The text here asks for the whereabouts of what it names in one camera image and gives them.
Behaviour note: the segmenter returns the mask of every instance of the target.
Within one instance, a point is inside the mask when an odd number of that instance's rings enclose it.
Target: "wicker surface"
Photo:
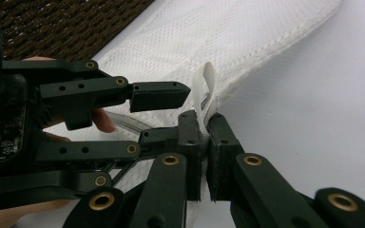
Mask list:
[[[152,2],[0,1],[4,58],[90,59]]]

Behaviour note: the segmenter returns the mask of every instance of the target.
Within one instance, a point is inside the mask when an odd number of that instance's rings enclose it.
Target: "brown wicker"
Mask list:
[[[152,2],[1,0],[4,59],[90,59]]]

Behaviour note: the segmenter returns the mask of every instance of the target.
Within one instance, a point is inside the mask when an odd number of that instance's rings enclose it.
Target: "white mesh fabric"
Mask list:
[[[125,76],[130,83],[178,81],[192,92],[184,106],[174,110],[129,113],[129,105],[107,108],[108,112],[131,117],[150,127],[174,126],[178,115],[195,109],[202,134],[205,125],[240,81],[294,42],[321,25],[341,0],[169,0],[117,46],[98,59],[104,72]],[[207,99],[202,108],[202,101]],[[51,132],[65,134],[62,126]],[[84,139],[137,140],[122,130],[110,136],[94,129],[78,131]],[[147,176],[150,162],[117,187],[124,190]],[[188,204],[187,226],[195,220],[198,205]]]

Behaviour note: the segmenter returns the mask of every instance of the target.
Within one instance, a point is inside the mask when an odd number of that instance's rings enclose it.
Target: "human hand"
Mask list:
[[[46,61],[52,59],[45,57],[32,57],[26,59],[25,61],[31,61],[31,60]],[[112,122],[112,120],[109,118],[109,116],[102,108],[93,110],[91,114],[92,114],[92,120],[99,130],[105,133],[111,133],[117,131],[114,122]],[[62,118],[56,117],[46,127],[59,124],[63,121],[64,120]],[[47,135],[53,142],[70,142],[70,139],[66,137],[57,136],[51,133],[47,133]],[[58,209],[67,205],[69,202],[70,200],[68,199],[59,199],[59,200],[35,203],[31,205],[0,210],[0,228],[10,228],[14,223],[16,223],[18,219],[27,214]]]

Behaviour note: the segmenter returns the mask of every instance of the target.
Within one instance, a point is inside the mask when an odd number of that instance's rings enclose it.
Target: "white surface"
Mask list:
[[[365,199],[365,0],[249,76],[221,108],[246,151],[310,197],[335,186]],[[55,227],[69,208],[17,227]],[[228,208],[205,201],[195,227],[234,227]]]

